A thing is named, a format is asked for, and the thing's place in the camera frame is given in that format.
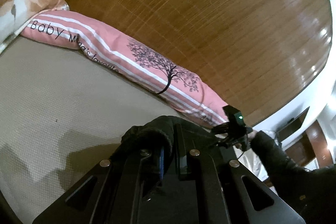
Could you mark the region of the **right hand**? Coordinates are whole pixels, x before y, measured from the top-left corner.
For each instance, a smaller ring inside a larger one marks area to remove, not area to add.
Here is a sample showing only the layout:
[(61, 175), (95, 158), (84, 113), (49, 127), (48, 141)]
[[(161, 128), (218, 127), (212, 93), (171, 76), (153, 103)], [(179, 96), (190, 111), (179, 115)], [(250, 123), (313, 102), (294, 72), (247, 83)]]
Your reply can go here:
[(258, 152), (259, 150), (268, 149), (268, 147), (274, 145), (275, 137), (275, 133), (271, 131), (265, 132), (253, 130), (247, 135), (244, 135), (242, 141), (235, 144), (234, 147), (241, 151), (252, 149), (253, 151)]

